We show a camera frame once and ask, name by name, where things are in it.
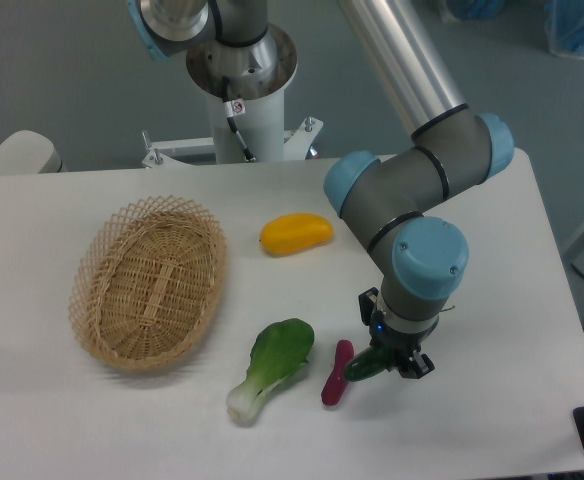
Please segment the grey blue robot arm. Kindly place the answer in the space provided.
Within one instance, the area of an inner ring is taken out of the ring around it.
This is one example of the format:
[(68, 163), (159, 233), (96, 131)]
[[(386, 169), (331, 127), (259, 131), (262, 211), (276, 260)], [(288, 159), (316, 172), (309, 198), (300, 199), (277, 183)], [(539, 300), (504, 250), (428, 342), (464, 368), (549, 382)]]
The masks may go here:
[[(468, 108), (410, 2), (344, 1), (341, 9), (413, 142), (388, 160), (350, 153), (324, 180), (333, 209), (383, 275), (359, 298), (371, 341), (344, 376), (397, 370), (417, 379), (433, 370), (421, 345), (469, 259), (462, 233), (429, 210), (503, 171), (514, 141), (497, 116)], [(281, 95), (297, 57), (265, 2), (131, 1), (127, 10), (154, 59), (185, 55), (209, 100), (218, 163), (283, 159), (292, 142)]]

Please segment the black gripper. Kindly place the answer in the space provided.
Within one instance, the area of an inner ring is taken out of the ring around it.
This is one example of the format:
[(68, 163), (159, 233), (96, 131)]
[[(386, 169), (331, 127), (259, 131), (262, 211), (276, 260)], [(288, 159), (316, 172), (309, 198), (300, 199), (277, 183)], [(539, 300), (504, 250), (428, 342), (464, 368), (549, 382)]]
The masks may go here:
[(392, 367), (403, 378), (421, 379), (435, 370), (422, 342), (438, 325), (438, 316), (412, 321), (395, 314), (385, 303), (378, 289), (371, 288), (358, 297), (360, 315), (368, 328), (370, 346), (385, 347), (392, 353)]

